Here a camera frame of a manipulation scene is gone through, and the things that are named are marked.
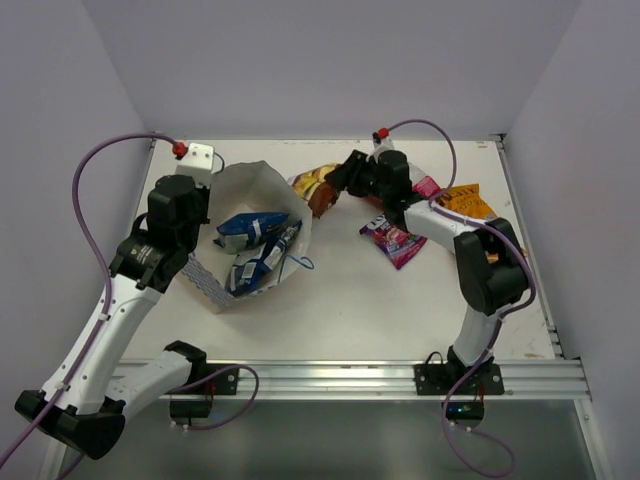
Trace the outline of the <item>brown Chuba chips bag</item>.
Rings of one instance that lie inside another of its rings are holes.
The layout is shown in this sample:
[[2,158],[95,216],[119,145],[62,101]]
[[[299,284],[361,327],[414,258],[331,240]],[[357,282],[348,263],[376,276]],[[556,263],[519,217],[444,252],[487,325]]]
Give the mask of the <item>brown Chuba chips bag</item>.
[[339,192],[326,181],[326,176],[339,166],[339,163],[325,164],[287,180],[311,209],[314,218],[321,218],[339,198]]

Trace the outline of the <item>blue Doritos bag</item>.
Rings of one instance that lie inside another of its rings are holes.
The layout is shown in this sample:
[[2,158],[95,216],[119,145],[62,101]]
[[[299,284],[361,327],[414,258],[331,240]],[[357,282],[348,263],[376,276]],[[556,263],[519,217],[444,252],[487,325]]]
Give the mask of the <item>blue Doritos bag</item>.
[[229,254],[250,250],[270,238],[288,218],[284,212],[239,213],[217,226],[213,243]]

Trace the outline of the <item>blue checkered paper bag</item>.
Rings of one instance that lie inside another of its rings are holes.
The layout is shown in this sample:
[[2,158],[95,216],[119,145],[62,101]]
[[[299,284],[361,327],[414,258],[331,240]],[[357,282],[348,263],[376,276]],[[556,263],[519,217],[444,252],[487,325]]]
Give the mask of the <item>blue checkered paper bag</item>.
[[[214,244],[217,226],[240,213],[284,212],[301,229],[286,249],[285,258],[265,275],[255,291],[239,298],[226,290],[235,256]],[[298,270],[311,240],[312,212],[282,175],[265,161],[227,165],[211,178],[208,218],[200,229],[197,247],[181,271],[181,281],[213,313],[221,313],[279,285]]]

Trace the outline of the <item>pink snack bag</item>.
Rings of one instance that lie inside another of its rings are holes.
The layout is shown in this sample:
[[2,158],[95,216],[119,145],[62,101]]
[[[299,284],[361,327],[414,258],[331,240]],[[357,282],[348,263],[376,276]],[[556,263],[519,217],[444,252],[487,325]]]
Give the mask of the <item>pink snack bag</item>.
[[412,189],[424,197],[433,198],[441,192],[441,187],[436,180],[412,163],[409,164],[409,176]]

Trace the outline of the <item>purple candy bag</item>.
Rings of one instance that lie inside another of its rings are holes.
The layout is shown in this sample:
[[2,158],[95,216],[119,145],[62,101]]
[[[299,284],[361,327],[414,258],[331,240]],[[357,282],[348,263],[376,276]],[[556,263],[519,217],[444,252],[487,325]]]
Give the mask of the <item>purple candy bag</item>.
[[411,261],[428,241],[426,237],[407,233],[393,225],[384,214],[361,227],[359,234],[370,239],[396,270]]

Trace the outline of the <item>blue Kettle chips bag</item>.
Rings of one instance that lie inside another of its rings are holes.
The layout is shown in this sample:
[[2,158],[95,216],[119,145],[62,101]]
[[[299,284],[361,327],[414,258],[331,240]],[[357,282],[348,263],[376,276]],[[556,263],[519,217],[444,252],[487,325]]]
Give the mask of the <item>blue Kettle chips bag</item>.
[[239,253],[227,278],[227,292],[239,298],[257,291],[284,258],[302,226],[301,220],[290,223],[275,232],[263,244]]

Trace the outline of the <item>orange Kettle chips bag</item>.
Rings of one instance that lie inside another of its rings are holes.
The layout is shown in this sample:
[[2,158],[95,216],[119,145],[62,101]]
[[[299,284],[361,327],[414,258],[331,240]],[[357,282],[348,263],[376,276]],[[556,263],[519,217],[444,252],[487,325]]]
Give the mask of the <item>orange Kettle chips bag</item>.
[[492,221],[497,218],[495,211],[481,197],[478,183],[452,187],[436,202],[442,208],[473,219]]

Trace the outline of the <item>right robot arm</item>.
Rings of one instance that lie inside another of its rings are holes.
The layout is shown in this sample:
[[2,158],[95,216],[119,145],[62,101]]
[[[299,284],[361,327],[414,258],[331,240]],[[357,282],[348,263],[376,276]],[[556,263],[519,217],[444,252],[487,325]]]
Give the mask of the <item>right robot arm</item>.
[[482,222],[442,208],[433,196],[416,190],[407,157],[397,150],[376,155],[355,150],[325,180],[337,193],[376,199],[392,225],[454,255],[467,309],[442,366],[451,389],[470,391],[480,382],[481,369],[492,361],[504,317],[521,308],[518,302],[525,292],[535,292],[510,222]]

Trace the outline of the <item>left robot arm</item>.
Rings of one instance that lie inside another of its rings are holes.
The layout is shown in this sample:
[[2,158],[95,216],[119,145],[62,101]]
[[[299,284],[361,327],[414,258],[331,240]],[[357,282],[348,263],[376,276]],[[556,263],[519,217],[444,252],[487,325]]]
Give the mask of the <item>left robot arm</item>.
[[127,421],[158,397],[205,386],[205,352],[182,341],[167,345],[132,376],[114,381],[113,374],[142,320],[188,263],[209,221],[209,196],[209,184],[190,176],[156,181],[71,351],[41,388],[16,400],[16,411],[40,431],[97,460],[118,442]]

